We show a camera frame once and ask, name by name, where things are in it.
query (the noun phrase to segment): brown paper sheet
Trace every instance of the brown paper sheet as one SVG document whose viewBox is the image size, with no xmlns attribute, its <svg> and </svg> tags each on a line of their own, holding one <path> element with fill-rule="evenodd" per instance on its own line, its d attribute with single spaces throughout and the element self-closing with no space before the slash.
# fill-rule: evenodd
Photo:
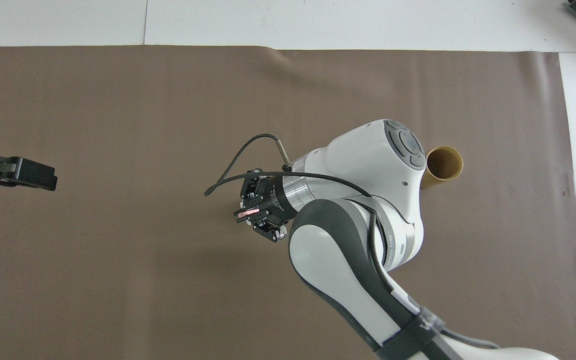
<svg viewBox="0 0 576 360">
<path fill-rule="evenodd" d="M 150 46 L 0 48 L 0 155 L 59 176 L 0 187 L 0 359 L 370 359 L 288 242 L 234 223 L 240 183 L 202 192 L 252 135 L 297 158 L 383 118 L 465 163 L 391 275 L 453 330 L 576 360 L 557 54 Z M 280 166 L 260 140 L 235 172 Z"/>
</svg>

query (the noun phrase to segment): cardboard tube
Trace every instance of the cardboard tube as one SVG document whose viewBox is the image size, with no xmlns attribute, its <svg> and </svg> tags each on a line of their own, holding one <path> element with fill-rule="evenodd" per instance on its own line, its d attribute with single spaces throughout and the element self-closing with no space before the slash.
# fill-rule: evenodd
<svg viewBox="0 0 576 360">
<path fill-rule="evenodd" d="M 462 155 L 450 146 L 437 146 L 425 154 L 421 189 L 450 182 L 464 170 Z"/>
</svg>

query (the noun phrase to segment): black strap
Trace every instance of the black strap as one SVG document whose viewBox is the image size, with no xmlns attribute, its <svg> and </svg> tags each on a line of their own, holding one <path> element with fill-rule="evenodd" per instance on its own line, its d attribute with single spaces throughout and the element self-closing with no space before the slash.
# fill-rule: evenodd
<svg viewBox="0 0 576 360">
<path fill-rule="evenodd" d="M 425 307 L 414 319 L 386 340 L 374 353 L 381 360 L 407 360 L 427 347 L 441 333 L 444 321 Z"/>
</svg>

